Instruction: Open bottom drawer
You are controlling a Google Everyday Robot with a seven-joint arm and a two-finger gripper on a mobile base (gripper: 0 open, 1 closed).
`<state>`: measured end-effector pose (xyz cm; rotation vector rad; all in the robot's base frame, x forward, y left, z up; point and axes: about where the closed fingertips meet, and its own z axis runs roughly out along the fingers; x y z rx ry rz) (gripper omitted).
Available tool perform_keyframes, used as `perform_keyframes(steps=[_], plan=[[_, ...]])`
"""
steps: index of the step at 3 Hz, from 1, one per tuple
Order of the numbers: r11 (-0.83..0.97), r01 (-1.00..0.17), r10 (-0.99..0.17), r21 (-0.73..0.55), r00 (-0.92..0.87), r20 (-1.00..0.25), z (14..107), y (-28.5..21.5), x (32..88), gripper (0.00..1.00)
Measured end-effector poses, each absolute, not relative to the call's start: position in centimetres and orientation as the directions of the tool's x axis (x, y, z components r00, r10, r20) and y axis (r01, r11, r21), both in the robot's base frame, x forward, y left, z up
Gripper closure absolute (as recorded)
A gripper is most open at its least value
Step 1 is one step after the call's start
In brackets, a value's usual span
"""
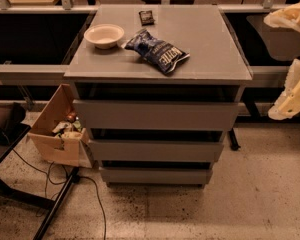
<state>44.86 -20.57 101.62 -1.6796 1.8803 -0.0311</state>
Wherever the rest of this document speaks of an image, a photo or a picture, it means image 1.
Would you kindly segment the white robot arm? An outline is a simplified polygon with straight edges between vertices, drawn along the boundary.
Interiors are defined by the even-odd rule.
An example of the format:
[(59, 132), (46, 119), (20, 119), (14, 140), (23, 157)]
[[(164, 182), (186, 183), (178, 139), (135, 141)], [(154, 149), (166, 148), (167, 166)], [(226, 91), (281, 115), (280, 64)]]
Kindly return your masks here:
[[(268, 14), (264, 23), (273, 28), (291, 28), (300, 33), (300, 3)], [(289, 67), (285, 89), (269, 109), (274, 120), (291, 119), (300, 112), (300, 60), (294, 59)]]

